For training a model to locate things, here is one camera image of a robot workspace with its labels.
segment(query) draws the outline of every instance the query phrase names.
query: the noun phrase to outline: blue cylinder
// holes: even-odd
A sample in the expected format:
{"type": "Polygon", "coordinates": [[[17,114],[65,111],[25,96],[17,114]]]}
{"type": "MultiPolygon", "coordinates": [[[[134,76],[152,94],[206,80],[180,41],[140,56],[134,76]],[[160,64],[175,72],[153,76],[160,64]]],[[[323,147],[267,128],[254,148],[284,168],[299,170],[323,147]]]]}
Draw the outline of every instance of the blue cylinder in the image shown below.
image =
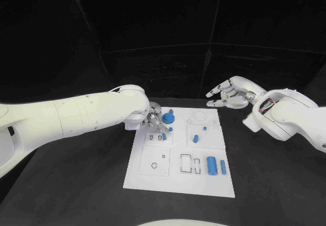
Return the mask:
{"type": "Polygon", "coordinates": [[[209,156],[206,158],[206,160],[208,160],[208,172],[209,172],[209,175],[215,176],[215,175],[218,175],[217,159],[215,159],[215,157],[209,156]]]}
{"type": "Polygon", "coordinates": [[[175,116],[170,113],[166,113],[162,117],[162,121],[165,124],[172,124],[175,122],[175,116]]]}
{"type": "Polygon", "coordinates": [[[225,162],[221,160],[222,175],[227,175],[225,162]]]}
{"type": "Polygon", "coordinates": [[[198,138],[199,138],[199,136],[198,136],[198,135],[195,135],[195,137],[193,137],[193,143],[196,143],[196,142],[198,142],[198,138]]]}

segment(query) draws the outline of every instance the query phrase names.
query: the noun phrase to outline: white board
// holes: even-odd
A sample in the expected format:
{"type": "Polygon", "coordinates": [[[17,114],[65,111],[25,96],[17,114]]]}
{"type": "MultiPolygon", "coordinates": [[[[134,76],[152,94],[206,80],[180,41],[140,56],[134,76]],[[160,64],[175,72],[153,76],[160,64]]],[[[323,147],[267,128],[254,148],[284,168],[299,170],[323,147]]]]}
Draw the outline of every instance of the white board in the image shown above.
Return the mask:
{"type": "Polygon", "coordinates": [[[136,132],[124,188],[234,198],[218,110],[163,107],[163,114],[170,109],[175,122],[166,125],[173,128],[166,140],[157,139],[162,133],[150,126],[136,132]],[[208,175],[209,156],[217,158],[215,176],[208,175]],[[221,160],[227,175],[222,175],[221,160]]]}

